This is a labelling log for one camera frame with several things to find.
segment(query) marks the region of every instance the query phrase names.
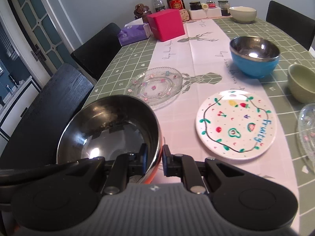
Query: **green checkered tablecloth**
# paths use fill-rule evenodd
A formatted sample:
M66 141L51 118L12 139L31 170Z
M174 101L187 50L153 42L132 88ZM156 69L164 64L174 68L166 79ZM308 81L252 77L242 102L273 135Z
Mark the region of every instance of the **green checkered tablecloth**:
M214 21L231 39L242 35L260 36L274 42L280 49L281 58L276 69L260 82L274 105L290 148L300 194L300 234L308 235L315 228L315 170L301 147L297 131L297 118L304 105L291 95L287 87L287 73L293 63L314 69L315 59L292 37L264 20L256 19L252 24L236 23L233 18ZM148 40L122 47L85 105L102 97L123 94L130 79L147 70L156 42L151 36Z

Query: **chair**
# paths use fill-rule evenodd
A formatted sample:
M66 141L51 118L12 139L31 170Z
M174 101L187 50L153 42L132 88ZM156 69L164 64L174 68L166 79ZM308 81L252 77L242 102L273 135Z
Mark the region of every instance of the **chair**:
M26 110L4 148L0 168L55 164L61 134L92 88L92 83L72 65L63 64Z
M315 20L270 1L266 21L290 35L306 50L310 49L315 36Z
M121 49L117 35L120 28L110 23L71 53L71 57L94 79L99 80Z

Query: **red box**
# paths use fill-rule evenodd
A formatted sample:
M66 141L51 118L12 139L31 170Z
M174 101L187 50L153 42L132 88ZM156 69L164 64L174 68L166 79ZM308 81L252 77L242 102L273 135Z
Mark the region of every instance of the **red box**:
M185 34L179 10L166 9L147 16L154 37L161 42Z

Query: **purple tissue pack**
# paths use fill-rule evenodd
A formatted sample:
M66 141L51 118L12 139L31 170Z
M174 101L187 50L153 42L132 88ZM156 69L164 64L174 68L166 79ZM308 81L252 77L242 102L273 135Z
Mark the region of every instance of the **purple tissue pack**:
M148 23L143 25L131 25L124 27L118 34L121 46L148 39L152 34Z

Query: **green bowl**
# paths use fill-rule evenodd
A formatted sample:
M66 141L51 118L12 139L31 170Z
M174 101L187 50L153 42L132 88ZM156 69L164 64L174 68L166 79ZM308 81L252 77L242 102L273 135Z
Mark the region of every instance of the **green bowl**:
M288 85L292 95L301 103L315 102L315 72L300 64L288 68Z

